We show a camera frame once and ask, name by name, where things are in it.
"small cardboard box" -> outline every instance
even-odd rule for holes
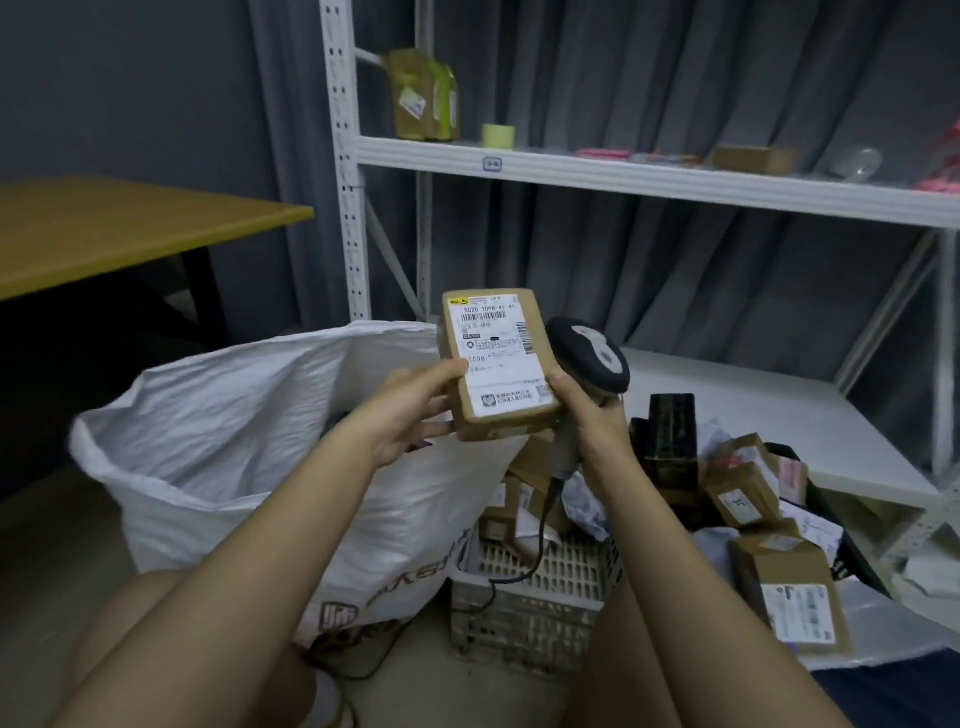
[[[437,341],[441,356],[470,362],[467,375],[447,389],[458,440],[527,435],[560,421],[564,406],[545,376],[557,359],[533,291],[444,293]]]
[[[791,175],[797,169],[797,152],[782,147],[717,147],[713,166],[730,172],[752,175]]]
[[[797,505],[805,505],[809,468],[799,460],[773,454],[755,432],[724,443],[717,449],[713,459],[723,460],[736,455],[741,455],[740,459],[749,459],[749,457],[743,458],[742,455],[750,449],[753,449],[750,456],[759,458],[759,461],[766,466],[765,475],[777,496]]]
[[[742,528],[780,520],[780,484],[772,455],[756,434],[724,443],[710,460],[702,483],[729,526]]]
[[[520,490],[516,485],[509,485],[507,479],[504,478],[504,482],[496,486],[487,508],[480,516],[480,538],[485,541],[503,544],[513,532]]]
[[[527,444],[507,468],[508,473],[519,478],[520,505],[538,520],[543,515],[543,506],[546,505],[546,497],[550,493],[547,459],[552,442],[553,432],[550,430],[531,435]],[[566,516],[564,506],[559,499],[547,516],[546,524],[562,536],[573,530],[573,523]]]
[[[531,435],[527,444],[516,454],[513,462],[507,468],[507,472],[516,475],[524,483],[532,485],[546,495],[550,490],[550,472],[547,470],[547,459],[550,455],[552,443],[552,430]]]
[[[851,651],[824,552],[795,528],[742,535],[731,544],[737,588],[783,643],[801,652]]]
[[[391,51],[383,60],[390,77],[396,135],[414,141],[459,139],[459,89],[450,66],[417,48]]]

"white metal shelf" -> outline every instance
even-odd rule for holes
[[[430,53],[433,0],[417,0],[417,45]],[[960,512],[960,465],[944,472],[952,456],[953,278],[937,276],[937,402],[934,486],[845,399],[906,305],[936,266],[955,260],[960,197],[891,186],[850,184],[813,178],[776,178],[665,164],[578,158],[543,150],[493,150],[467,143],[443,144],[374,138],[360,134],[355,64],[381,65],[354,42],[351,0],[320,0],[324,26],[327,94],[334,163],[340,192],[350,318],[370,317],[367,226],[387,251],[364,190],[362,165],[413,170],[418,177],[416,293],[429,320],[432,281],[433,173],[509,182],[529,182],[665,199],[775,209],[831,217],[920,226],[939,232],[925,237],[853,345],[833,384],[710,364],[649,352],[628,354],[637,370],[628,406],[645,414],[653,392],[693,392],[701,418],[717,417],[731,434],[757,431],[793,447],[825,488],[914,506],[879,547],[878,558],[896,562],[921,546],[952,513]],[[408,300],[413,286],[400,267],[395,275]]]
[[[418,172],[552,184],[629,195],[813,215],[960,228],[960,196],[875,184],[764,177],[666,164],[584,159],[545,151],[485,149],[360,136],[360,164]]]

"white label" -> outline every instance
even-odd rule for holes
[[[729,493],[721,493],[719,498],[720,502],[730,511],[730,515],[741,525],[753,523],[763,518],[760,512],[756,510],[756,506],[750,502],[750,499],[746,497],[739,488]]]
[[[449,302],[458,353],[470,362],[473,413],[489,417],[554,401],[516,294]]]
[[[760,545],[773,551],[792,551],[800,542],[800,539],[795,539],[793,536],[770,536]]]
[[[833,566],[837,558],[837,550],[843,541],[843,526],[814,516],[793,503],[780,502],[780,514],[787,519],[793,519],[800,528],[800,535],[824,550],[827,563]]]
[[[798,505],[804,504],[804,493],[801,489],[803,483],[803,469],[796,460],[788,457],[780,458],[780,497],[791,500]]]
[[[426,109],[426,99],[408,85],[400,91],[399,104],[418,120],[423,116],[423,110]]]
[[[823,584],[761,584],[763,603],[781,642],[836,644],[830,597]]]
[[[507,505],[507,484],[500,483],[487,501],[488,508],[503,508]]]

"hand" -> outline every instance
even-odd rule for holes
[[[636,464],[623,401],[614,398],[599,406],[563,369],[553,370],[547,379],[577,421],[577,442],[584,458],[584,475],[590,488],[602,500],[596,486],[602,486],[624,464],[630,467]]]
[[[351,429],[370,442],[377,468],[390,465],[412,445],[453,432],[453,422],[423,420],[450,408],[443,389],[468,368],[466,359],[445,359],[431,367],[390,372],[373,396],[337,428]]]

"gray wall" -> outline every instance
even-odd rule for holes
[[[0,180],[68,173],[276,199],[247,4],[0,3]],[[211,254],[234,341],[298,325],[282,231]]]
[[[69,173],[276,199],[247,4],[0,2],[0,182]],[[299,325],[283,231],[211,255],[234,341]],[[169,262],[147,273],[181,276]],[[113,299],[84,308],[66,287],[0,303],[0,497],[62,462],[73,415],[119,394],[114,366],[190,353],[143,351],[156,341],[121,330],[130,302]]]

